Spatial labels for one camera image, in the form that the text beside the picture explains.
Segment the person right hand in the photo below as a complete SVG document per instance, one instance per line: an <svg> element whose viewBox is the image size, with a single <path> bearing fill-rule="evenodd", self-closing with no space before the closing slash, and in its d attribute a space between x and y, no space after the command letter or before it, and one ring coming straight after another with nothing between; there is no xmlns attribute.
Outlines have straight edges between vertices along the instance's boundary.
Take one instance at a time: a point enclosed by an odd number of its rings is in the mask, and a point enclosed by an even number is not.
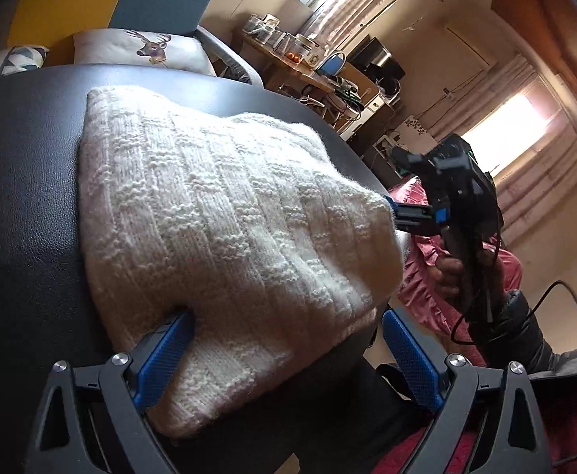
<svg viewBox="0 0 577 474"><path fill-rule="evenodd" d="M500 303L504 299L505 271L502 261L494 259L494 255L486 249L479 252L478 261L483 266L492 301ZM430 274L434 281L435 292L449 302L455 301L467 281L464 263L451 255L439 256L434 267L431 267Z"/></svg>

